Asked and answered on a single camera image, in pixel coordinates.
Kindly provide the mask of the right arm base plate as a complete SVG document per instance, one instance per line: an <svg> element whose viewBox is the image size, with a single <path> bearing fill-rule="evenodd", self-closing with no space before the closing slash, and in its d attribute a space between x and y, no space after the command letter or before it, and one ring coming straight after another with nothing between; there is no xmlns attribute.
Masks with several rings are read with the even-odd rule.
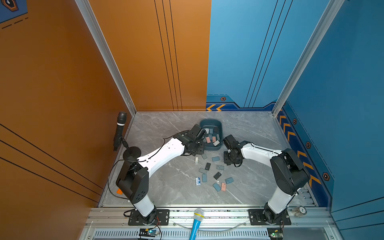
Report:
<svg viewBox="0 0 384 240"><path fill-rule="evenodd" d="M279 214L275 214L272 210L249 209L248 214L252 226L277 226L280 224L290 226L292 224L287 210L284 210Z"/></svg>

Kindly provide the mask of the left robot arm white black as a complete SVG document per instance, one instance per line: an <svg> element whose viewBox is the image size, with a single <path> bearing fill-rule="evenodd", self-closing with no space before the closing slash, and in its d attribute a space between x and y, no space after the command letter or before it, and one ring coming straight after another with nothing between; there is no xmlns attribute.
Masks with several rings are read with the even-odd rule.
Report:
<svg viewBox="0 0 384 240"><path fill-rule="evenodd" d="M205 129L194 125L191 130L179 132L167 139L153 152L137 155L135 150L123 157L123 165L116 179L116 186L133 204L145 224L156 219L156 207L148 196L150 177L169 161L184 155L204 152Z"/></svg>

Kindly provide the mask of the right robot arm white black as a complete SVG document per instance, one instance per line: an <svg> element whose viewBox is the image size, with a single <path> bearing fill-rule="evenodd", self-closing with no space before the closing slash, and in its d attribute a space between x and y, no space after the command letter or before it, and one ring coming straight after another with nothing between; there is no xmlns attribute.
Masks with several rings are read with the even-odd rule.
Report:
<svg viewBox="0 0 384 240"><path fill-rule="evenodd" d="M294 195L310 180L310 174L292 149L272 150L248 141L238 142L232 135L223 139L228 149L224 152L227 165L240 167L244 159L253 160L270 167L277 188L265 204L261 221L267 225L279 224Z"/></svg>

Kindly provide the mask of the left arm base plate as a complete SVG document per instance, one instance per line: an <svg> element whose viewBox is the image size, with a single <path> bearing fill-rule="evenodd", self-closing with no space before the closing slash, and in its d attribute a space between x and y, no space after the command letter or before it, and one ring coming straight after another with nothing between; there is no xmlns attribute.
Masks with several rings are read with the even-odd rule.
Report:
<svg viewBox="0 0 384 240"><path fill-rule="evenodd" d="M127 212L124 212L124 216L129 219L129 226L167 226L170 219L170 210L155 208L146 217L143 217L138 210L132 210L129 217Z"/></svg>

